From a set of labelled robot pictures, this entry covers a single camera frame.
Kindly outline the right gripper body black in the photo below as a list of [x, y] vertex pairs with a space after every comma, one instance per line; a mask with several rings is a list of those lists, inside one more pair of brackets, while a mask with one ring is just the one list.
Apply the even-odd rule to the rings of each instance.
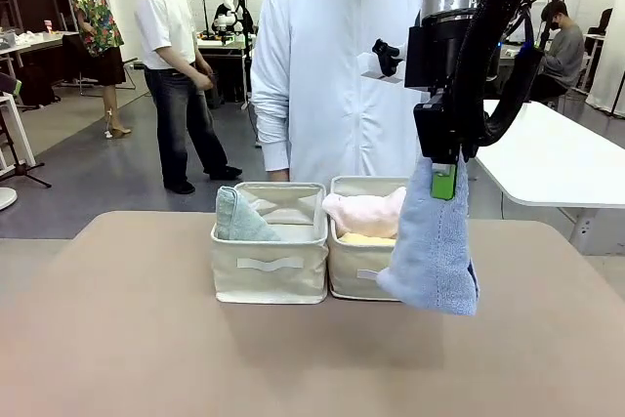
[[448, 92], [438, 93], [413, 109], [422, 155], [435, 164], [457, 164], [476, 157], [478, 147], [463, 139]]

